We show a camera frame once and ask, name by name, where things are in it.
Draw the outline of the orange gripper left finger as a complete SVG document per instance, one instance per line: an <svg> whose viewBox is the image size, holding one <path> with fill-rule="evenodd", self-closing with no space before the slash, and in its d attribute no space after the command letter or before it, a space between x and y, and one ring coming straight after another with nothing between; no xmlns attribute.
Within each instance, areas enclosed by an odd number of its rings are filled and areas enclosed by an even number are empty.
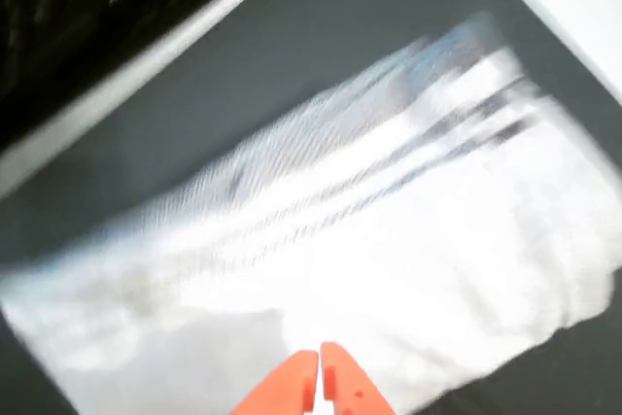
<svg viewBox="0 0 622 415"><path fill-rule="evenodd" d="M273 369L231 415L303 415L314 409L319 354L301 350Z"/></svg>

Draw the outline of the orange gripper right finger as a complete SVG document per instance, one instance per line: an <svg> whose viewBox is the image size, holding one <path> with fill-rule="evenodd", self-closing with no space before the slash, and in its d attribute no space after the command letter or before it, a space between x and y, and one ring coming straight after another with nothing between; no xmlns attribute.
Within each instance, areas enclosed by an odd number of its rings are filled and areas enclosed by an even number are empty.
<svg viewBox="0 0 622 415"><path fill-rule="evenodd" d="M357 361L335 342L324 342L320 351L324 399L335 415L395 415Z"/></svg>

